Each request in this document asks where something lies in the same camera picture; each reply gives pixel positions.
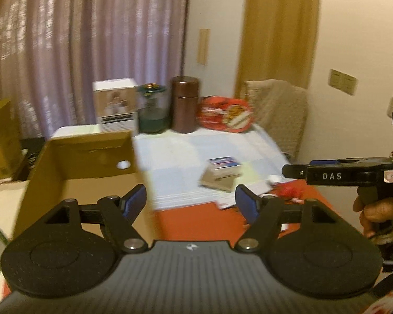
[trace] wall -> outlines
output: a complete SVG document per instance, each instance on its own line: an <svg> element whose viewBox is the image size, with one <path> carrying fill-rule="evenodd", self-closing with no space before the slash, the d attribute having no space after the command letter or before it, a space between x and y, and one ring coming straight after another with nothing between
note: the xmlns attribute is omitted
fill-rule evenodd
<svg viewBox="0 0 393 314"><path fill-rule="evenodd" d="M185 75L201 79L201 96L232 97L245 0L189 0ZM211 29L208 64L197 63L199 30Z"/></svg>
<svg viewBox="0 0 393 314"><path fill-rule="evenodd" d="M330 69L358 78L351 97L327 85ZM319 33L308 90L310 113L300 162L355 156L388 156L393 95L393 0L321 0ZM320 187L351 224L355 188Z"/></svg>

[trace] curtain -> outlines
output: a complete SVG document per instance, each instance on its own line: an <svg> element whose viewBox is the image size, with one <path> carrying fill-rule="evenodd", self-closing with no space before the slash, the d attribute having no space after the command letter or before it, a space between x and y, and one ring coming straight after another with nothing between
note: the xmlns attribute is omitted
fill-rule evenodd
<svg viewBox="0 0 393 314"><path fill-rule="evenodd" d="M178 75L186 0L0 0L0 99L20 136L95 122L92 82Z"/></svg>
<svg viewBox="0 0 393 314"><path fill-rule="evenodd" d="M235 94L244 81L279 79L307 88L319 0L246 0Z"/></svg>

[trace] finger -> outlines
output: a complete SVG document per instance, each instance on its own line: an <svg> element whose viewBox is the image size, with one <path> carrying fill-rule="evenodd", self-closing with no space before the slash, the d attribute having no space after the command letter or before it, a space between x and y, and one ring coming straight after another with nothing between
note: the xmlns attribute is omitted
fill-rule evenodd
<svg viewBox="0 0 393 314"><path fill-rule="evenodd" d="M393 220L393 198L366 205L363 213L371 222L381 223L387 220Z"/></svg>
<svg viewBox="0 0 393 314"><path fill-rule="evenodd" d="M364 205L361 202L361 199L359 199L359 197L357 197L354 201L354 204L352 205L353 211L355 211L356 213L359 213L363 208L364 208Z"/></svg>
<svg viewBox="0 0 393 314"><path fill-rule="evenodd" d="M373 223L367 220L363 212L359 214L359 222L364 227L364 236L371 237L375 235Z"/></svg>

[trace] chair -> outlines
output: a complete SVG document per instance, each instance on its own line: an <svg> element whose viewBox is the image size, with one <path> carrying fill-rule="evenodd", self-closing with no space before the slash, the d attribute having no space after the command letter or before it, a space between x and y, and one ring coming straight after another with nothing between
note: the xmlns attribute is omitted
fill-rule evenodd
<svg viewBox="0 0 393 314"><path fill-rule="evenodd" d="M245 81L243 98L254 109L255 122L295 159L308 113L307 91L287 81Z"/></svg>

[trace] brown canister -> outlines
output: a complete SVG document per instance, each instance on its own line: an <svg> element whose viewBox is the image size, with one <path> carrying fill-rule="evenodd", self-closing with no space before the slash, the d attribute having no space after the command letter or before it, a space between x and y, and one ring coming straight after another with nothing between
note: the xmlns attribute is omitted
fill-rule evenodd
<svg viewBox="0 0 393 314"><path fill-rule="evenodd" d="M172 129L180 133L194 132L197 127L199 80L190 76L172 79Z"/></svg>

